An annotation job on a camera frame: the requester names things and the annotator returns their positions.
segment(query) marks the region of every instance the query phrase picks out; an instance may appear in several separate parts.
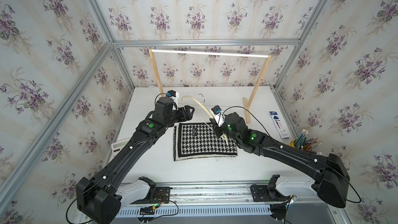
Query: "white table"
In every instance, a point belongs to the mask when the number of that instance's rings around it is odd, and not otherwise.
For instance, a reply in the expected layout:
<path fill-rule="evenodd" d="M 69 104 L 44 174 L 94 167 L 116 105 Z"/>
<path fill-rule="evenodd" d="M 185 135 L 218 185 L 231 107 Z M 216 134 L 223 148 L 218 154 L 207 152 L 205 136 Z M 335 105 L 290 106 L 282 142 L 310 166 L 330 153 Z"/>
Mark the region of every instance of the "white table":
<path fill-rule="evenodd" d="M 190 95 L 202 101 L 198 95 L 202 93 L 206 99 L 204 105 L 210 109 L 219 105 L 222 110 L 233 106 L 243 106 L 242 98 L 249 98 L 253 87 L 164 87 L 164 92 L 175 90 L 180 93 L 179 107 L 191 105 L 195 107 L 193 119 L 189 122 L 209 121 L 208 114 L 191 99 L 182 102 L 184 95 Z M 127 114 L 122 124 L 118 141 L 130 138 L 135 128 L 144 120 L 148 112 L 154 110 L 154 101 L 159 93 L 157 87 L 137 87 L 128 106 Z M 291 138 L 281 139 L 271 117 L 270 111 L 275 111 L 281 116 L 281 111 L 271 92 L 270 87 L 259 87 L 254 98 L 250 112 L 261 121 L 269 134 L 283 143 L 289 143 Z M 241 108 L 229 109 L 227 113 L 237 112 L 244 117 Z M 265 132 L 261 125 L 251 118 L 248 124 L 251 129 Z M 212 182 L 212 181 L 253 181 L 268 180 L 274 174 L 302 176 L 302 172 L 268 157 L 249 154 L 238 149 L 237 157 L 212 157 L 173 161 L 173 128 L 159 138 L 126 175 L 123 183 L 131 183 L 139 177 L 145 176 L 155 182 Z"/>

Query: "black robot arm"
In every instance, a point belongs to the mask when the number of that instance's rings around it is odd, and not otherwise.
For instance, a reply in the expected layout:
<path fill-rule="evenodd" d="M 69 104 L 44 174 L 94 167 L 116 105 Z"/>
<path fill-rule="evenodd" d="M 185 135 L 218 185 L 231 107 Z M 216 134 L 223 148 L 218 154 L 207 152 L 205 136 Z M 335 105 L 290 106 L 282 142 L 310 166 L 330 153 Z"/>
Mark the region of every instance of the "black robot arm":
<path fill-rule="evenodd" d="M 168 127 L 191 120 L 194 111 L 190 106 L 177 109 L 171 98 L 161 97 L 156 102 L 155 110 L 140 122 L 130 141 L 112 161 L 91 179 L 83 177 L 77 183 L 77 196 L 83 194 L 77 198 L 77 208 L 98 224 L 110 223 L 121 206 L 122 197 L 116 192 L 123 178 Z"/>
<path fill-rule="evenodd" d="M 312 189 L 321 200 L 338 208 L 346 206 L 350 177 L 340 157 L 311 154 L 283 144 L 263 132 L 249 129 L 236 112 L 226 115 L 221 127 L 214 119 L 210 121 L 216 136 L 225 134 L 245 152 L 270 157 L 298 169 L 315 180 Z"/>

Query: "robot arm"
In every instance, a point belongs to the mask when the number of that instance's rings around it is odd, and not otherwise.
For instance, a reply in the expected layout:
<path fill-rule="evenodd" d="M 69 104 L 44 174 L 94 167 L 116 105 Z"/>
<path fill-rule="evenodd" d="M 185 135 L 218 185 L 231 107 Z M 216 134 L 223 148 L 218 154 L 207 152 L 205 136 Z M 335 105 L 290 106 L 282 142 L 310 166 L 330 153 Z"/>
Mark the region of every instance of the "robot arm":
<path fill-rule="evenodd" d="M 156 102 L 155 111 L 149 112 L 140 122 L 130 141 L 116 157 L 90 180 L 83 177 L 77 183 L 76 194 L 82 195 L 77 198 L 77 208 L 98 224 L 108 224 L 121 207 L 145 198 L 150 189 L 156 186 L 148 178 L 140 177 L 135 183 L 119 188 L 120 183 L 168 127 L 191 120 L 194 111 L 190 106 L 177 108 L 170 97 L 161 97 Z"/>
<path fill-rule="evenodd" d="M 153 200 L 156 183 L 146 177 L 140 177 L 127 186 L 119 186 L 137 160 L 167 128 L 177 122 L 191 120 L 194 110 L 187 105 L 178 108 L 170 97 L 159 98 L 155 110 L 140 122 L 129 142 L 116 157 L 91 179 L 83 177 L 77 183 L 78 210 L 98 224 L 109 224 L 121 207 L 145 197 Z M 236 112 L 228 114 L 225 119 L 221 110 L 213 110 L 213 113 L 218 115 L 217 120 L 210 119 L 217 137 L 225 134 L 237 147 L 248 153 L 273 158 L 308 175 L 305 178 L 289 179 L 273 176 L 266 187 L 269 200 L 277 201 L 293 194 L 318 195 L 332 206 L 346 206 L 349 176 L 339 157 L 333 154 L 328 157 L 308 154 L 278 142 L 263 132 L 248 129 L 244 119 Z"/>
<path fill-rule="evenodd" d="M 258 156 L 270 157 L 304 172 L 308 177 L 280 177 L 275 182 L 275 189 L 281 195 L 317 195 L 324 202 L 337 207 L 346 206 L 348 182 L 350 177 L 341 159 L 329 154 L 328 157 L 311 154 L 285 145 L 267 134 L 249 129 L 242 117 L 234 112 L 226 115 L 223 125 L 214 119 L 213 131 L 217 137 L 225 134 L 237 147 Z"/>

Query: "floral wallpaper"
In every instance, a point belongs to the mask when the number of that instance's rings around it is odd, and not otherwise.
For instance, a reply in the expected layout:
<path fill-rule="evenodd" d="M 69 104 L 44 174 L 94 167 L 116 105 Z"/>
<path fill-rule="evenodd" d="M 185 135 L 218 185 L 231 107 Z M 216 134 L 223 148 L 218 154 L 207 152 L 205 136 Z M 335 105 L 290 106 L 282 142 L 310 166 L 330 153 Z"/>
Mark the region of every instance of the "floral wallpaper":
<path fill-rule="evenodd" d="M 104 41 L 84 0 L 0 0 L 0 9 L 3 183 Z"/>
<path fill-rule="evenodd" d="M 297 130 L 341 157 L 352 223 L 398 218 L 398 0 L 331 0 L 279 90 Z M 348 199 L 357 201 L 349 189 Z"/>
<path fill-rule="evenodd" d="M 103 83 L 98 82 L 98 74 Z M 35 222 L 65 220 L 66 208 L 76 197 L 77 182 L 100 170 L 110 144 L 116 141 L 129 96 L 116 63 L 112 57 L 106 58 L 17 193 L 14 201 L 18 205 L 11 204 L 4 214 L 5 223 L 29 218 Z M 14 151 L 10 146 L 0 148 L 2 153 L 7 149 Z M 2 176 L 13 165 L 7 158 L 1 158 Z"/>
<path fill-rule="evenodd" d="M 0 0 L 0 11 L 2 184 L 105 42 L 85 0 Z M 102 164 L 114 142 L 129 95 L 106 58 L 0 213 L 2 223 L 64 221 L 76 181 Z"/>
<path fill-rule="evenodd" d="M 98 2 L 116 39 L 167 40 L 295 38 L 318 0 Z"/>
<path fill-rule="evenodd" d="M 174 47 L 175 50 L 271 54 L 261 85 L 274 85 L 292 46 Z M 138 87 L 157 87 L 147 47 L 121 49 L 133 82 Z M 163 86 L 247 86 L 255 84 L 264 58 L 242 56 L 154 53 Z"/>

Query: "metal hanger hook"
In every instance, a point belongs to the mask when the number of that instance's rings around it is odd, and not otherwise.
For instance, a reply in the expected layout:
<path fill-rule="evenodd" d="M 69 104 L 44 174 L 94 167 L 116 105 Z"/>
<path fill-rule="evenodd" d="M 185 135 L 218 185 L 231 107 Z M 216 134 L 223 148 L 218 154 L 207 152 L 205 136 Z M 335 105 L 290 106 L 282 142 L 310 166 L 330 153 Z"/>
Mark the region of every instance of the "metal hanger hook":
<path fill-rule="evenodd" d="M 205 97 L 201 93 L 199 95 L 201 95 L 203 97 L 203 102 L 202 102 L 202 105 L 203 105 L 203 103 L 205 102 Z"/>

